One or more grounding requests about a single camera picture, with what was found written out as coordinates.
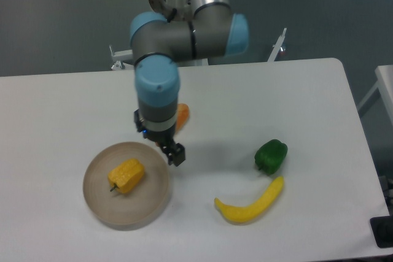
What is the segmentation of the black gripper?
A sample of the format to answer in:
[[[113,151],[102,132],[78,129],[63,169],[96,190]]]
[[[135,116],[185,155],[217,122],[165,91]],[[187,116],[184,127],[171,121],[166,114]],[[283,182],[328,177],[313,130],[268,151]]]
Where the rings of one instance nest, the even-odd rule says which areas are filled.
[[[144,118],[139,109],[134,112],[134,123],[137,132],[145,139],[156,142],[168,160],[168,165],[179,166],[185,161],[185,148],[182,144],[174,144],[177,113],[166,121],[156,122]]]

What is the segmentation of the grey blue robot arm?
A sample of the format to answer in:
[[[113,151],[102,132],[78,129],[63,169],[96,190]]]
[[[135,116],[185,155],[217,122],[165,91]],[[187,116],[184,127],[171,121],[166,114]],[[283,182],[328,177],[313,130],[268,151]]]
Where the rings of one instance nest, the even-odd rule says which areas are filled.
[[[185,161],[185,148],[175,142],[180,78],[184,61],[237,55],[249,45],[246,17],[233,13],[228,0],[186,0],[191,16],[144,12],[130,25],[134,84],[138,109],[136,129],[155,142],[175,166]]]

